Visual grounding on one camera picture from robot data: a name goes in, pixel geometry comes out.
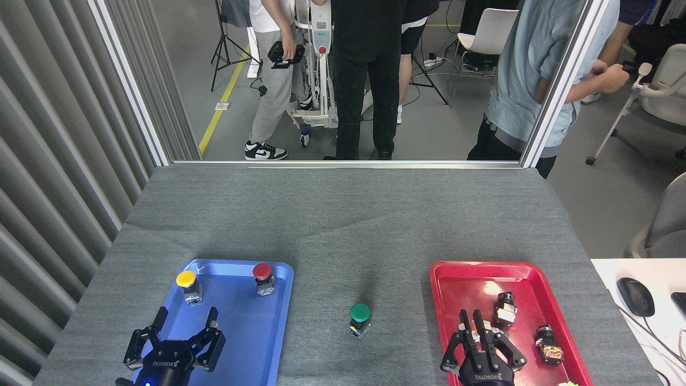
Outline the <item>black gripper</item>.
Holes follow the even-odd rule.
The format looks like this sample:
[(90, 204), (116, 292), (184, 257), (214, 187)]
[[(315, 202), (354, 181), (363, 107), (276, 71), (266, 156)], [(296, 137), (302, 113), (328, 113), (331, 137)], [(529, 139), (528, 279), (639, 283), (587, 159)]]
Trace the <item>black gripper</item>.
[[(474, 310), (474, 323), (485, 354), (478, 354), (466, 309), (460, 311), (460, 325), (451, 335), (441, 361), (441, 371), (458, 374), (462, 385), (514, 385), (514, 373), (527, 364), (526, 357), (503, 332), (487, 327), (479, 309)], [(455, 351), (462, 344), (465, 359), (458, 365)]]
[[(151, 325), (135, 329), (123, 358), (129, 370), (140, 368), (134, 385), (187, 385), (194, 368), (213, 372), (225, 346), (225, 335), (218, 328), (218, 309), (212, 306), (204, 329), (191, 339), (159, 341), (159, 332), (168, 315), (161, 306)], [(146, 342), (152, 350), (141, 357)]]

